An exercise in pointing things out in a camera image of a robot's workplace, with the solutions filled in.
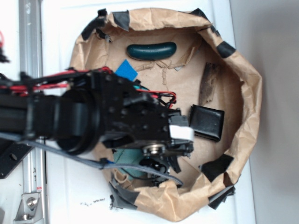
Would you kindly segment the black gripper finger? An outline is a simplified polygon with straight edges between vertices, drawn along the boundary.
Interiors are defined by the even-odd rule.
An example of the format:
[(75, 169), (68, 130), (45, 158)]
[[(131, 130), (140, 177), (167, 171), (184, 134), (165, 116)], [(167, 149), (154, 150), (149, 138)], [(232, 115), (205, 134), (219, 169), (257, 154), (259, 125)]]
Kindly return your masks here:
[(181, 168), (178, 163), (178, 155), (176, 153), (167, 152), (163, 155), (163, 158), (176, 173), (181, 172)]

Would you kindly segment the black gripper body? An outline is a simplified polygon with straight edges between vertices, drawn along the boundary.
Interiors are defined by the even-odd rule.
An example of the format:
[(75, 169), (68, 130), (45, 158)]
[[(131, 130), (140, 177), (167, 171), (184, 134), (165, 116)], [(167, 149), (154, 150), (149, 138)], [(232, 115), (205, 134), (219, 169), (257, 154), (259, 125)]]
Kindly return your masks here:
[(107, 148), (140, 149), (148, 156), (189, 156), (194, 131), (180, 110), (161, 105), (148, 92), (115, 74), (100, 76), (100, 141)]

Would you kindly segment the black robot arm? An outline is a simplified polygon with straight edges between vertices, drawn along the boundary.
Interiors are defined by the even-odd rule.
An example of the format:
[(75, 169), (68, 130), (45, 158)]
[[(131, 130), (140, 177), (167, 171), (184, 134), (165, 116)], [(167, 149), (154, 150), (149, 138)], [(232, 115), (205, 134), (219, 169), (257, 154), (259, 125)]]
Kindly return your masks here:
[(22, 140), (44, 137), (70, 155), (102, 143), (159, 157), (179, 172), (177, 158), (193, 151), (194, 131), (174, 93), (149, 91), (108, 68), (69, 70), (21, 80), (0, 79), (0, 129)]

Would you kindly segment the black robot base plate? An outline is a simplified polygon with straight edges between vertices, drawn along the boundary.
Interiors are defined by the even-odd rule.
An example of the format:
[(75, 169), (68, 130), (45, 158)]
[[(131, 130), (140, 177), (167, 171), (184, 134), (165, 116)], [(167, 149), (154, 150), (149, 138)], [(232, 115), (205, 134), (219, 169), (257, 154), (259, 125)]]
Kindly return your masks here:
[(26, 144), (0, 139), (0, 178), (7, 178), (31, 150)]

